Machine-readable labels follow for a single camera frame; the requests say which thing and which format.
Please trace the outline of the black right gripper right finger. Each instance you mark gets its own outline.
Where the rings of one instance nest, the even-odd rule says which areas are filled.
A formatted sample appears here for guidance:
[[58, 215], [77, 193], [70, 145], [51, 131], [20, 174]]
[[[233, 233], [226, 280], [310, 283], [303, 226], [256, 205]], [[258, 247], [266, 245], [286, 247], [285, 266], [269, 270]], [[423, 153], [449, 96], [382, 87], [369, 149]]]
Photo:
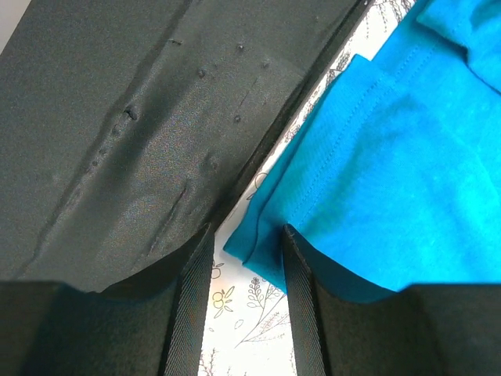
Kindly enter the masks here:
[[326, 257], [289, 225], [282, 252], [300, 375], [499, 374], [499, 285], [394, 292]]

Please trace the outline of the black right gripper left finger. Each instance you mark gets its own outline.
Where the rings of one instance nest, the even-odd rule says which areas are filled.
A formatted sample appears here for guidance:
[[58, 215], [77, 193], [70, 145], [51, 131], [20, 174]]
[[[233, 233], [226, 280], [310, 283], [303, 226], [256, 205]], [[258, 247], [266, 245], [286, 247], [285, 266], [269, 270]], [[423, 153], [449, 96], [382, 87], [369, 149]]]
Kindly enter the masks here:
[[57, 282], [1, 285], [4, 375], [195, 375], [214, 230], [101, 292]]

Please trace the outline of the blue t shirt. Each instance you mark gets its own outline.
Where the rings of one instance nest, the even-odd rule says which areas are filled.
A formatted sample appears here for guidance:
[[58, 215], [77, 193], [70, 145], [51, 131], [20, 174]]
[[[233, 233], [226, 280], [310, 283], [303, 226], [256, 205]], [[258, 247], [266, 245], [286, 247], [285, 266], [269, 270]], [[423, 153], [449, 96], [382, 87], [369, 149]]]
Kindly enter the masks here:
[[225, 244], [284, 287], [292, 225], [397, 291], [500, 280], [500, 4], [418, 1], [327, 89]]

